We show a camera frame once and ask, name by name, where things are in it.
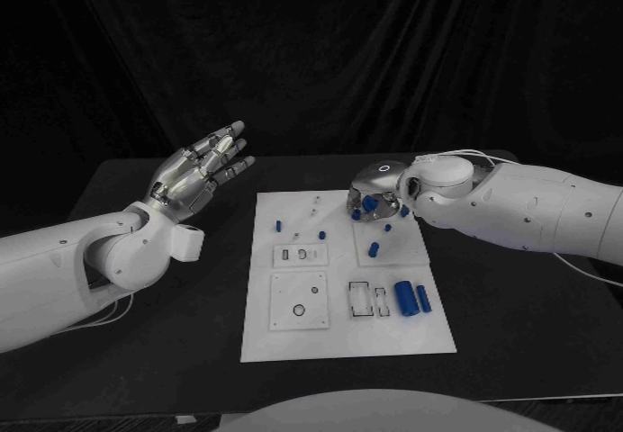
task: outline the blue cylinder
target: blue cylinder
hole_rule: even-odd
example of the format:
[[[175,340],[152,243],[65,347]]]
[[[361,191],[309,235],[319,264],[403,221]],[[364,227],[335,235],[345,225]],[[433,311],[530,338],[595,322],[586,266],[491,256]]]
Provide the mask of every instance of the blue cylinder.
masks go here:
[[[429,302],[429,296],[426,295],[424,285],[419,285],[416,291],[419,292],[422,310],[429,313],[433,309],[432,303]]]
[[[361,206],[367,212],[374,212],[380,206],[380,202],[370,195],[367,195],[361,202]]]
[[[368,255],[370,255],[370,257],[371,258],[375,258],[377,257],[377,252],[380,251],[380,244],[377,243],[377,242],[374,242],[371,245],[370,245],[370,252],[368,252]]]
[[[403,316],[411,317],[420,313],[419,301],[413,293],[413,286],[410,281],[401,281],[394,285],[396,298],[398,300],[400,310]]]

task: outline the white platform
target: white platform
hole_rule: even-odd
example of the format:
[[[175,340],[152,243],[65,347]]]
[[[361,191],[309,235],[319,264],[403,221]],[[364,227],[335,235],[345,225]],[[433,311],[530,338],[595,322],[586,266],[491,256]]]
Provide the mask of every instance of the white platform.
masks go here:
[[[345,210],[347,195],[348,191],[312,191],[260,193],[257,196],[240,359],[244,363],[458,352],[419,222],[411,216],[403,218],[400,215],[377,222],[355,222]],[[276,230],[277,221],[282,221],[282,232]],[[385,223],[393,224],[390,232],[384,231]],[[328,234],[325,240],[319,239],[322,230]],[[374,260],[368,257],[373,241],[381,244]],[[329,265],[274,267],[279,258],[274,256],[276,246],[290,244],[326,244]],[[329,327],[272,330],[273,275],[310,272],[326,274]],[[426,286],[432,313],[422,312],[413,317],[400,314],[394,285],[404,280],[411,281],[414,288],[419,284]],[[377,312],[374,317],[352,318],[348,285],[362,281],[370,282],[373,293],[374,288],[385,288],[390,317],[380,317]],[[293,305],[282,303],[287,309],[283,316],[293,314]],[[305,313],[315,311],[316,307],[308,306]]]

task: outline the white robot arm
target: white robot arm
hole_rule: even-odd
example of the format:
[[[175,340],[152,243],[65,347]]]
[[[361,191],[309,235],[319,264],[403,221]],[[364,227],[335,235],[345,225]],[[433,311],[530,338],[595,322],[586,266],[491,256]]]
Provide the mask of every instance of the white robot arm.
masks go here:
[[[246,146],[244,124],[212,133],[162,164],[142,202],[123,211],[0,239],[0,353],[62,331],[153,285],[173,257],[195,261],[204,232],[181,222],[251,166],[221,169]],[[86,261],[103,278],[88,284]]]
[[[377,220],[397,213],[400,197],[442,229],[507,248],[623,266],[622,187],[512,161],[481,168],[459,155],[486,156],[458,150],[417,157],[411,166],[396,161],[370,166],[354,181],[347,209],[364,210],[364,221]]]

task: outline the round hole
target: round hole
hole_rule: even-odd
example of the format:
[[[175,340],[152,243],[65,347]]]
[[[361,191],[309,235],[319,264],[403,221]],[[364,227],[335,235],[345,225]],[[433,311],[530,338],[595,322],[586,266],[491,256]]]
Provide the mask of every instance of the round hole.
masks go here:
[[[295,315],[300,317],[306,313],[306,306],[303,304],[298,304],[295,306]]]

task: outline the table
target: table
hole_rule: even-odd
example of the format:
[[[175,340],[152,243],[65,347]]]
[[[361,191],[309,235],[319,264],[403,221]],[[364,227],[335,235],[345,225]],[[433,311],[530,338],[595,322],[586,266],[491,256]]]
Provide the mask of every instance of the table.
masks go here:
[[[413,157],[260,157],[188,221],[205,231],[201,260],[172,261],[120,321],[0,355],[0,419],[244,412],[365,388],[473,401],[623,393],[623,311],[606,285],[554,256],[505,249],[424,222],[459,353],[241,364],[256,194],[347,188],[368,164]],[[71,220],[142,199],[162,162],[107,161]],[[587,259],[570,260],[593,272]]]

